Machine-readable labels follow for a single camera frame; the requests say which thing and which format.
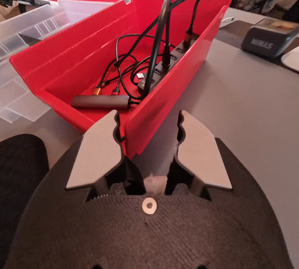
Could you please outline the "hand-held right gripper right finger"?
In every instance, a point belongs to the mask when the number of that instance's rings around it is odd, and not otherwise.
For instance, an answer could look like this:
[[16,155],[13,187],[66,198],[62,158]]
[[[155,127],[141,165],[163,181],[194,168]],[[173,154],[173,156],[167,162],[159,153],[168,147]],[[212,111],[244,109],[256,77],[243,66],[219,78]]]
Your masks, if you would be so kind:
[[185,110],[178,118],[176,163],[192,177],[189,191],[200,196],[204,187],[233,189],[213,133]]

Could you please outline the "grey usb hub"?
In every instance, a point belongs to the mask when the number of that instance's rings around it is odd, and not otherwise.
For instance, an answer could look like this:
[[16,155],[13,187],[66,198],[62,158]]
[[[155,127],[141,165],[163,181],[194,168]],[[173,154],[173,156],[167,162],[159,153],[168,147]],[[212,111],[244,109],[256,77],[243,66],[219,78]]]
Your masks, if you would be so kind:
[[127,95],[77,95],[71,101],[76,109],[128,109],[130,97]]

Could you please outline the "person's right hand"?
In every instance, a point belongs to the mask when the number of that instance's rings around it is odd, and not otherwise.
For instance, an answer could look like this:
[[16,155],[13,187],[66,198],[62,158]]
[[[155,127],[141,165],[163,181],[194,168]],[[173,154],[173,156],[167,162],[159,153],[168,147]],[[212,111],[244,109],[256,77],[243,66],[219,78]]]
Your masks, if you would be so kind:
[[147,196],[163,196],[167,184],[167,176],[153,175],[152,173],[144,179]]

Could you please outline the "black flat pouch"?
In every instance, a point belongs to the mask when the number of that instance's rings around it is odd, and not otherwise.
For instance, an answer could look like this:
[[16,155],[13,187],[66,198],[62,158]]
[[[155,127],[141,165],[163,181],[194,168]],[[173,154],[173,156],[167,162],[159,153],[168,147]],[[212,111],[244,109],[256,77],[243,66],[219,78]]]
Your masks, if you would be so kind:
[[18,33],[18,35],[21,37],[21,39],[28,45],[28,46],[33,46],[36,43],[39,43],[41,40],[31,37],[31,36],[27,36],[27,35],[23,35],[21,33]]

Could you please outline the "black multi-port usb hub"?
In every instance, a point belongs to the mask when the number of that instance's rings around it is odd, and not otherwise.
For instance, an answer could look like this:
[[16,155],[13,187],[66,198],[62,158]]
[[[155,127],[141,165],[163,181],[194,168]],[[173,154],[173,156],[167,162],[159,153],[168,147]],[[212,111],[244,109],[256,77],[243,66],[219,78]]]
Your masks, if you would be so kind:
[[[195,41],[198,39],[199,35],[193,34],[190,46],[192,46]],[[159,84],[159,82],[168,74],[168,72],[177,64],[177,62],[185,55],[186,51],[189,47],[184,45],[184,42],[181,42],[177,47],[170,51],[170,66],[168,68],[164,68],[162,62],[158,63],[155,67],[155,71],[153,73],[153,78],[151,81],[150,91],[149,93]],[[147,73],[143,73],[144,78],[138,83],[138,92],[140,95],[144,92],[145,82]]]

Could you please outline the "black bumpy round mat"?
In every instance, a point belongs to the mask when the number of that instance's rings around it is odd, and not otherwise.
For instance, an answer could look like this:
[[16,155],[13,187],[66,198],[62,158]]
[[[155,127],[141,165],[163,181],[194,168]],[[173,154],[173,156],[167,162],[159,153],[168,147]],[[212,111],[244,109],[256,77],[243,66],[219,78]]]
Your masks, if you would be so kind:
[[44,142],[32,134],[0,143],[0,268],[7,259],[21,215],[49,171]]

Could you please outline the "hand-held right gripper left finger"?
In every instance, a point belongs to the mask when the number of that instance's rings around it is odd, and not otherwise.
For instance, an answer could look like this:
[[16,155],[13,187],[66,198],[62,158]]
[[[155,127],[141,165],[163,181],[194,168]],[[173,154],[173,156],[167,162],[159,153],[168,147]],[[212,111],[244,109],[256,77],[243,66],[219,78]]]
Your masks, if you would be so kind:
[[124,161],[119,127],[119,112],[112,110],[84,133],[67,190],[91,187],[99,195],[109,191],[107,176]]

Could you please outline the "dark grey small box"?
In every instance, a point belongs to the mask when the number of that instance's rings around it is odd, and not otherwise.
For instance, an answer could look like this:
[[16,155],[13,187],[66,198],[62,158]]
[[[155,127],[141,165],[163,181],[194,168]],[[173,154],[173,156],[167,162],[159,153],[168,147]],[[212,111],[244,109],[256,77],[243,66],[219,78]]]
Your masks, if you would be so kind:
[[278,57],[295,39],[299,24],[264,18],[247,31],[241,50],[269,59]]

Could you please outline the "white plastic bin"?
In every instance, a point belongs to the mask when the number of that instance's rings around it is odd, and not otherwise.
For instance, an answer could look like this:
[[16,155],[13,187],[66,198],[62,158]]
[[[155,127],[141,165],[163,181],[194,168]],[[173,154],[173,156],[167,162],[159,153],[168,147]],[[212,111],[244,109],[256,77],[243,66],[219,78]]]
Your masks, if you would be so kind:
[[29,46],[19,33],[43,40],[113,2],[58,0],[26,12],[0,24],[0,118],[13,123],[23,117],[36,121],[50,107],[28,88],[9,62],[9,58]]

